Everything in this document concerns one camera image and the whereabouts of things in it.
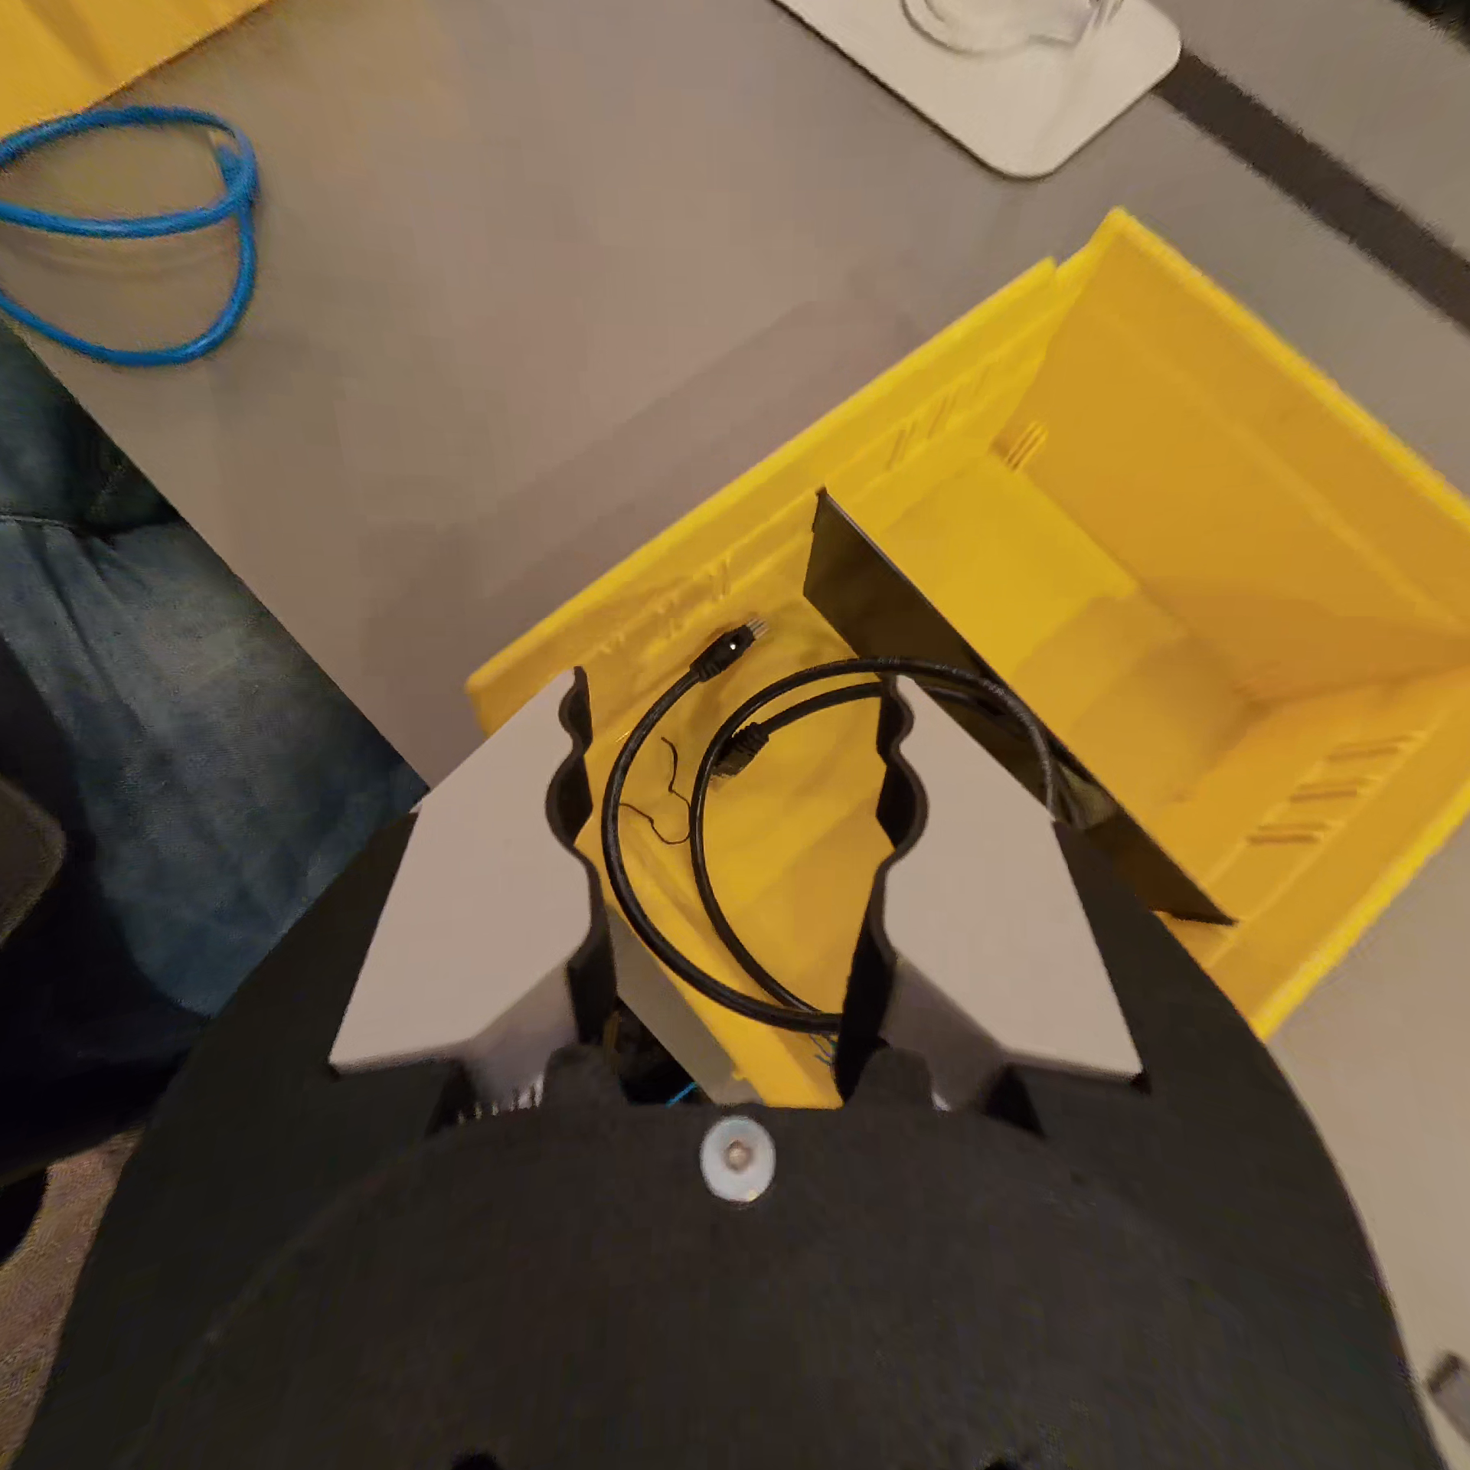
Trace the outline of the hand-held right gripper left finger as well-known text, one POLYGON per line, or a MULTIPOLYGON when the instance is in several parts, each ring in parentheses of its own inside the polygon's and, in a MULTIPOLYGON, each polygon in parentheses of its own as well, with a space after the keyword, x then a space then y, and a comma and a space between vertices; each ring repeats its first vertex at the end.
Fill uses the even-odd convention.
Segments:
POLYGON ((539 1103, 553 1054, 618 1005, 612 929, 577 840, 595 812, 581 669, 556 674, 415 809, 329 1062, 455 1062, 486 1110, 539 1103))

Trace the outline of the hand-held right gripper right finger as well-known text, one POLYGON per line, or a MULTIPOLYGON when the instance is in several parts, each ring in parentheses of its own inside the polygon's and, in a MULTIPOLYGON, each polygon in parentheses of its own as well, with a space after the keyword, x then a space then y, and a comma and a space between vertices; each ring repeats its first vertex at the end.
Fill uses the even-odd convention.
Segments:
POLYGON ((1015 1064, 1136 1082, 1144 1064, 1055 819, 912 677, 889 679, 878 704, 877 821, 892 851, 857 928, 840 1097, 885 1048, 920 1059, 943 1110, 1015 1064))

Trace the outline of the yellow plastic bin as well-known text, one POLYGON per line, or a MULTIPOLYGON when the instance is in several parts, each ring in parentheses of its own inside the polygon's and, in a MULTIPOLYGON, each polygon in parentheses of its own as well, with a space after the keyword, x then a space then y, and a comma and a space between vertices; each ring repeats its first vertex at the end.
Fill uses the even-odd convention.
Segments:
POLYGON ((471 676, 486 733, 583 669, 593 803, 660 725, 693 768, 847 656, 803 599, 819 495, 1228 917, 1164 924, 1269 1040, 1466 817, 1466 502, 1123 210, 975 306, 471 676))
POLYGON ((86 110, 259 2, 2 2, 2 133, 86 110))

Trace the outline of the black bin divider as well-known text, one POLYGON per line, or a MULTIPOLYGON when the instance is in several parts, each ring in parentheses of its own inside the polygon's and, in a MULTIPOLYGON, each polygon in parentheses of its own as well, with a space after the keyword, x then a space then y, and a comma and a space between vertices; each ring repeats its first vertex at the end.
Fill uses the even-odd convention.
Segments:
MULTIPOLYGON (((950 719, 1029 796, 1045 802, 1041 754, 1022 718, 1008 707, 1020 702, 1017 690, 828 490, 817 497, 801 593, 856 656, 962 670, 966 677, 961 683, 920 674, 915 681, 940 697, 950 719)), ((1052 763, 1052 814, 1081 833, 1148 908, 1185 922, 1232 926, 1235 917, 1148 835, 1076 751, 1039 714, 1034 712, 1032 721, 1041 730, 1052 763)))

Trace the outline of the person's leg in jeans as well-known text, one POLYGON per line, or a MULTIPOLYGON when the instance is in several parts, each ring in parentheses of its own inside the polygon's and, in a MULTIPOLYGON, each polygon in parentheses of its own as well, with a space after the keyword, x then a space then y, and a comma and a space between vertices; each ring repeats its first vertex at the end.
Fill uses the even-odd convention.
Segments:
POLYGON ((429 791, 2 341, 3 1173, 140 1113, 429 791))

